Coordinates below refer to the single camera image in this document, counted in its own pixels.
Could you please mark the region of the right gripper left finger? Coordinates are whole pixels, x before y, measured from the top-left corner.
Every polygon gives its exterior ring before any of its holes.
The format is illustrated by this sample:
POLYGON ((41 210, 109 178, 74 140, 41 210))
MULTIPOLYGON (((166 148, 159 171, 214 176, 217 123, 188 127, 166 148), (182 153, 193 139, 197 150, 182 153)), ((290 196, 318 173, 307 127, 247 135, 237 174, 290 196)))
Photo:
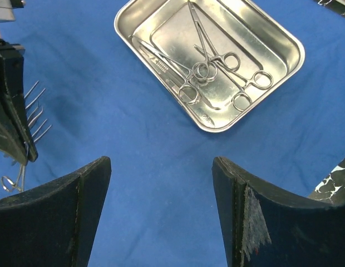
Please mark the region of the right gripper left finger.
POLYGON ((0 199, 0 266, 87 266, 110 177, 102 156, 0 199))

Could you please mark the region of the metal instrument tray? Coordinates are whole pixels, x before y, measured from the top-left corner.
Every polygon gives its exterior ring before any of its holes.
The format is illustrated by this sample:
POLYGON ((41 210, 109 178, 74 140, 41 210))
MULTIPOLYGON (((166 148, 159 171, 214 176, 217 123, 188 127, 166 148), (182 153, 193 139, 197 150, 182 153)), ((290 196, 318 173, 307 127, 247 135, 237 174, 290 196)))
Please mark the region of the metal instrument tray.
POLYGON ((204 131, 223 132, 302 66, 302 43, 252 1, 129 1, 116 33, 204 131))

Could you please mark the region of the blue surgical drape cloth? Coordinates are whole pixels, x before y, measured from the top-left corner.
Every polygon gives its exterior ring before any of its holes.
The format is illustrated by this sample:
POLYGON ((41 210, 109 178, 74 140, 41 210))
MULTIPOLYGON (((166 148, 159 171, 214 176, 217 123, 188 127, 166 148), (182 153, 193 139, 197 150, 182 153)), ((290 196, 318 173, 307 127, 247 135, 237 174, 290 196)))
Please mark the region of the blue surgical drape cloth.
POLYGON ((213 158, 307 196, 345 157, 345 18, 313 1, 257 1, 305 48, 302 68, 232 128, 199 129, 116 34, 124 1, 28 1, 0 24, 50 130, 30 189, 108 156, 90 266, 226 266, 213 158))

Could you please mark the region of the steel forceps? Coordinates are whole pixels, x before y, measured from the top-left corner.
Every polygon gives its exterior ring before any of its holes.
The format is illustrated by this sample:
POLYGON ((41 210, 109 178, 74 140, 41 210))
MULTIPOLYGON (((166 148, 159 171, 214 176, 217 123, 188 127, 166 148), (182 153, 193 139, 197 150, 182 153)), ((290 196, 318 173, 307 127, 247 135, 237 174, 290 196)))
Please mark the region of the steel forceps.
POLYGON ((40 81, 36 81, 24 95, 24 105, 26 112, 39 100, 45 93, 46 88, 40 86, 40 81))
POLYGON ((34 144, 36 144, 52 127, 52 125, 46 125, 48 119, 45 119, 32 134, 34 144))
POLYGON ((28 128, 31 130, 37 120, 41 117, 41 115, 44 112, 43 106, 41 106, 39 103, 35 107, 35 109, 32 111, 32 113, 28 117, 28 128))

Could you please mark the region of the steel surgical scissors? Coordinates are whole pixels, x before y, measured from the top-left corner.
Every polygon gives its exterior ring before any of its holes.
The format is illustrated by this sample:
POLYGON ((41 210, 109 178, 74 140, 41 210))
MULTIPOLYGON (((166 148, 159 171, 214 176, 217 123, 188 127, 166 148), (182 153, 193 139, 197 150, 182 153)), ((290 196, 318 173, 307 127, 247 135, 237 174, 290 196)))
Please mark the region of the steel surgical scissors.
MULTIPOLYGON (((201 51, 204 56, 204 60, 197 62, 193 65, 192 71, 193 71, 193 76, 198 80, 198 81, 213 81, 217 74, 217 66, 215 63, 212 62, 210 57, 207 55, 209 53, 212 56, 215 56, 217 54, 223 54, 219 53, 215 46, 213 45, 210 37, 208 36, 199 16, 198 13, 192 4, 191 1, 188 1, 188 7, 189 11, 191 14, 191 18, 193 20, 196 32, 198 34, 200 44, 201 44, 201 51)), ((234 67, 237 65, 237 61, 234 57, 228 57, 226 59, 226 62, 229 67, 234 67)))

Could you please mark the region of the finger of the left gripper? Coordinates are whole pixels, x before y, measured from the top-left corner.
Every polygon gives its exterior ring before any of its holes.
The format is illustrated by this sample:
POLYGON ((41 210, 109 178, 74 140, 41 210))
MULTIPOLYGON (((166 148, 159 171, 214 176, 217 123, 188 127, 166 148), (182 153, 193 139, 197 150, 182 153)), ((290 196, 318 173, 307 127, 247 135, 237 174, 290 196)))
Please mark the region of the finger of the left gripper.
POLYGON ((24 105, 23 63, 18 51, 0 50, 0 151, 19 163, 38 158, 24 105))

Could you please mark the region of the steel hemostat clamp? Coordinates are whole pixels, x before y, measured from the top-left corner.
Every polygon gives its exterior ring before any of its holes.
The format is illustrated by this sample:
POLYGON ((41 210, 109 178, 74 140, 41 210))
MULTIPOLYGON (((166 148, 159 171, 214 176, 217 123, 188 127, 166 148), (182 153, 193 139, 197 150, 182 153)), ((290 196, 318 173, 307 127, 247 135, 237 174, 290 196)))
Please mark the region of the steel hemostat clamp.
POLYGON ((163 71, 163 73, 167 74, 174 80, 179 77, 180 85, 177 86, 178 89, 176 89, 176 95, 182 100, 183 103, 192 105, 198 101, 199 90, 198 86, 194 84, 194 77, 190 68, 185 67, 178 61, 160 52, 151 44, 148 44, 146 41, 140 39, 139 37, 133 36, 132 39, 134 39, 142 49, 145 49, 149 53, 154 55, 157 60, 162 63, 163 66, 167 67, 166 71, 163 71))

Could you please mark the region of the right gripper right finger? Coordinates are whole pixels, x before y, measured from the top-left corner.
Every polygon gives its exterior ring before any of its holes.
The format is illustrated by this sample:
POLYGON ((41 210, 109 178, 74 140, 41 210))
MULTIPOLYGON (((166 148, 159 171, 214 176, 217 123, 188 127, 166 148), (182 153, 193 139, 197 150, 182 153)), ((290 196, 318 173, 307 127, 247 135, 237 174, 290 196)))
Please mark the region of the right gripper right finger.
POLYGON ((228 266, 345 266, 345 158, 307 197, 222 156, 212 176, 228 266))

